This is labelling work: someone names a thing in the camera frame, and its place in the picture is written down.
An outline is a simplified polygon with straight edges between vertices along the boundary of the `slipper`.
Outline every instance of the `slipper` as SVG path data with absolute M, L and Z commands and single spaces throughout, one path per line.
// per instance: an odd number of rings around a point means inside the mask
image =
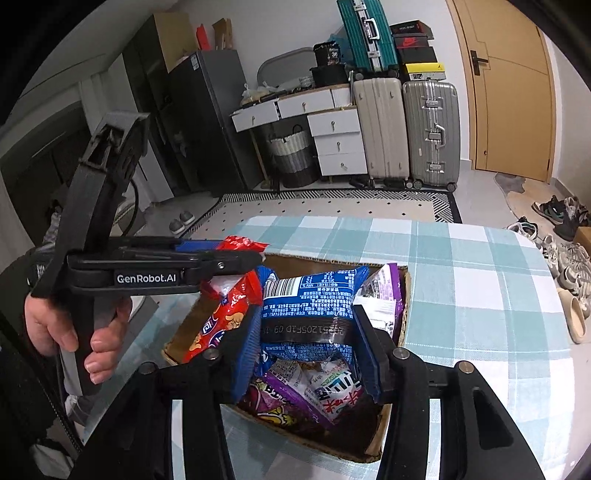
M 560 298 L 560 303 L 564 310 L 564 316 L 566 317 L 566 325 L 569 327 L 570 337 L 574 343 L 582 343 L 587 331 L 587 326 L 585 325 L 581 305 L 568 290 L 557 288 L 556 291 L 558 292 L 558 297 Z

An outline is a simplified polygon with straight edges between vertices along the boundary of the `refrigerator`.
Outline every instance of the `refrigerator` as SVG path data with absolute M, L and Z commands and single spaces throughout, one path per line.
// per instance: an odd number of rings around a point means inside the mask
M 235 50 L 198 50 L 169 74 L 170 95 L 187 150 L 203 187 L 214 196 L 245 192 L 263 175 L 248 131 L 230 115 L 246 79 Z

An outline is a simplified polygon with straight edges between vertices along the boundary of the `teal suitcase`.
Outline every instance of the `teal suitcase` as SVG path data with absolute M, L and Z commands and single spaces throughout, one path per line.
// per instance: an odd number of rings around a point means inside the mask
M 398 69 L 390 27 L 379 0 L 337 0 L 359 69 L 380 73 Z

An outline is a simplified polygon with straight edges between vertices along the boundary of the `table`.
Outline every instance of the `table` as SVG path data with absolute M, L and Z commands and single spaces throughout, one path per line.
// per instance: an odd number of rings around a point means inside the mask
M 517 423 L 546 478 L 563 477 L 574 409 L 573 361 L 553 279 L 529 240 L 480 226 L 314 216 L 254 217 L 233 233 L 267 242 L 273 253 L 408 265 L 406 347 L 435 364 L 473 362 Z M 138 337 L 135 353 L 141 361 L 160 358 L 166 341 L 162 330 L 172 335 L 173 325 L 184 318 L 174 317 L 171 309 L 180 315 L 195 298 L 178 297 L 165 299 L 170 311 L 161 312 L 161 303 Z M 134 363 L 135 357 L 124 357 L 106 390 L 118 391 Z M 95 419 L 106 403 L 93 412 Z M 373 479 L 378 471 L 378 462 L 360 465 L 301 447 L 227 408 L 222 416 L 238 479 Z M 429 479 L 438 478 L 439 435 L 439 402 L 433 400 Z M 173 453 L 182 458 L 178 448 Z

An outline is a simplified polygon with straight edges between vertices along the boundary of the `blue snack bag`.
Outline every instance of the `blue snack bag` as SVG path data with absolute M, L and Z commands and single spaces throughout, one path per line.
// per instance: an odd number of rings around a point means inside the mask
M 282 280 L 257 273 L 264 285 L 261 350 L 267 362 L 259 363 L 262 373 L 274 357 L 300 362 L 340 357 L 354 369 L 351 305 L 368 267 Z

